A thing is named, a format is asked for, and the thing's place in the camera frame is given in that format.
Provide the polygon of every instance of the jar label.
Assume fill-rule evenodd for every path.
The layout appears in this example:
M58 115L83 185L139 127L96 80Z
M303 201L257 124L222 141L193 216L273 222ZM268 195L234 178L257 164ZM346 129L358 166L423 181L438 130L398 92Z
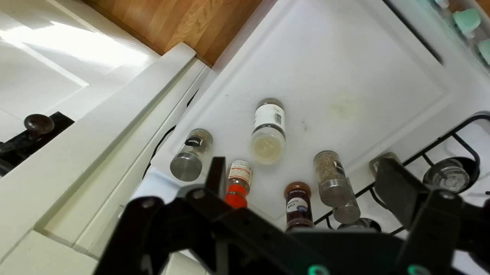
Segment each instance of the jar label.
M276 104L265 104L256 111L254 129L273 124L285 132L285 112Z
M286 213L308 213L308 204L302 198L292 198L286 208Z

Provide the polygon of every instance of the spice jar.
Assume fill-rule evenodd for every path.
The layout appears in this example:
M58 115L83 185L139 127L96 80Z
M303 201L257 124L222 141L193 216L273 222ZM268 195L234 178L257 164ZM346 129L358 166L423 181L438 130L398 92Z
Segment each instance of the spice jar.
M320 152L314 158L314 166L320 199L325 205L340 208L354 199L349 179L346 178L335 152Z
M262 166L276 164L285 150L285 111L280 101L266 98L256 111L251 156Z
M288 228L311 228L311 190L305 182L291 182L285 190Z
M184 182L193 182L202 172L202 163L210 158L213 137L204 129L190 132L184 149L170 163L171 175Z
M247 208L247 196L250 193L253 167L247 161L234 161L230 166L227 179L225 204L231 208Z

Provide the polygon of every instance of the brown liquid bottle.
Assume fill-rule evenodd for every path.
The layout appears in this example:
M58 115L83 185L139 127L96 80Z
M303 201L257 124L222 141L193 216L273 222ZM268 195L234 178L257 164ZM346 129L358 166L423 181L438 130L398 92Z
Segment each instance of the brown liquid bottle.
M286 231L294 228L312 228L309 198L311 190L305 182L291 182L286 187Z

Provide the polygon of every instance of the kitchen counter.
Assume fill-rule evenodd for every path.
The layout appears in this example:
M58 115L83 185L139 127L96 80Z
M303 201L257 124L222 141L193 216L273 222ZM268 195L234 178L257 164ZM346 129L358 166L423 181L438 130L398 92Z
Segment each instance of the kitchen counter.
M409 159L470 115L487 111L488 72L455 31L420 2L395 7L413 20L438 59L381 0L277 2L152 166L171 175L171 158L198 127L214 137L214 156L251 159L254 109L262 98L277 98L286 111L286 152L277 166L256 167L248 202L285 228L282 195L292 181L312 189L314 218L329 210L314 181L317 152L335 150L358 192L374 182L367 164L378 155L394 152ZM363 218L378 221L384 233L400 228L372 201L360 205Z

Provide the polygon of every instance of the clear glass bottle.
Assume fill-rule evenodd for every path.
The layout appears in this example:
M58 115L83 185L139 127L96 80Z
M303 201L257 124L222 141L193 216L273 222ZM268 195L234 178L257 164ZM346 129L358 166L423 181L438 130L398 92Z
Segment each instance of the clear glass bottle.
M231 208L247 208L247 196L253 179L253 167L247 161L234 161L227 179L225 204Z
M184 182L193 182L202 172L202 161L210 158L213 137L204 129L190 132L184 143L184 149L173 158L170 164L171 175Z
M314 166L322 202L332 208L348 205L354 199L354 193L338 155L331 150L320 152L314 158Z
M285 111L280 101L266 98L256 111L256 123L251 140L251 156L257 164L276 164L285 150Z
M346 205L334 208L332 213L334 219L343 225L352 225L361 218L355 198L352 198Z

